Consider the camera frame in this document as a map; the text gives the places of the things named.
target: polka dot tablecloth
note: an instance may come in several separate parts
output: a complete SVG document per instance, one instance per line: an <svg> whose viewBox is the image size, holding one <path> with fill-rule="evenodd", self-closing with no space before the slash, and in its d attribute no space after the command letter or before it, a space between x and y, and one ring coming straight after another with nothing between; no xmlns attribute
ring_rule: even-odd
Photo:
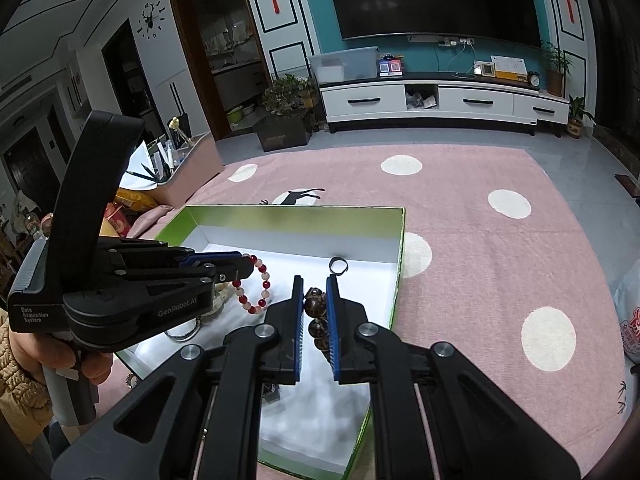
<svg viewBox="0 0 640 480"><path fill-rule="evenodd" d="M624 357L606 280L567 204L523 150L275 153L227 166L190 203L403 206L394 331L420 346L457 346L572 453L583 474L622 428ZM369 448L353 475L372 472ZM258 476L283 477L263 467Z"/></svg>

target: potted plant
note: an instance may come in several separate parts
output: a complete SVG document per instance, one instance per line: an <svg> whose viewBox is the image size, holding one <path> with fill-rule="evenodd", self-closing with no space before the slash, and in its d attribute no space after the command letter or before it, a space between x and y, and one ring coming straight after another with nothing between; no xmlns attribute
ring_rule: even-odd
<svg viewBox="0 0 640 480"><path fill-rule="evenodd" d="M546 66L546 90L552 95L562 97L562 83L569 73L572 61L548 41L542 43L542 57Z"/></svg>
<svg viewBox="0 0 640 480"><path fill-rule="evenodd" d="M591 112L584 109L584 97L569 96L569 123L566 126L566 132L574 139L580 138L582 132L582 118L587 116L595 122Z"/></svg>
<svg viewBox="0 0 640 480"><path fill-rule="evenodd" d="M270 113L254 125L265 152L294 146L306 146L314 120L304 97L309 82L292 74L277 78L262 95L262 104Z"/></svg>

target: human hand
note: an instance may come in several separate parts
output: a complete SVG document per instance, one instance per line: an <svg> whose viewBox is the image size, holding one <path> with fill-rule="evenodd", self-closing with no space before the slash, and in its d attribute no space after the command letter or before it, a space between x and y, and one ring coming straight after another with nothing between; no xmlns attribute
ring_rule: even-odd
<svg viewBox="0 0 640 480"><path fill-rule="evenodd" d="M73 350L59 339L46 334L20 334L9 330L9 344L22 370L45 384L42 365L49 368L71 368L76 363ZM113 354L90 352L82 360L81 370L93 384L107 380L113 365Z"/></svg>

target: black alarm clock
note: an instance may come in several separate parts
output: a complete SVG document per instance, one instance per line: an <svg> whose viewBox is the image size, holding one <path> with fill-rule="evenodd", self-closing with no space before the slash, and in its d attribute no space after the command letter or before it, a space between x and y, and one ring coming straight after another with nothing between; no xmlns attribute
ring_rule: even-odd
<svg viewBox="0 0 640 480"><path fill-rule="evenodd" d="M538 72L529 72L527 81L533 88L540 88L540 74Z"/></svg>

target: person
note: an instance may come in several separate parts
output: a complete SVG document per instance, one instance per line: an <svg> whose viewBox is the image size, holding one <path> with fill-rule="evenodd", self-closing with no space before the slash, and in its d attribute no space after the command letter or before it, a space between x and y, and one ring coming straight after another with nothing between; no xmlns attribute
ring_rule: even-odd
<svg viewBox="0 0 640 480"><path fill-rule="evenodd" d="M0 308L0 412L28 450L53 416L42 366L69 368L75 362L72 349L50 335L13 332ZM111 365L112 354L90 352L81 368L93 384L102 384Z"/></svg>

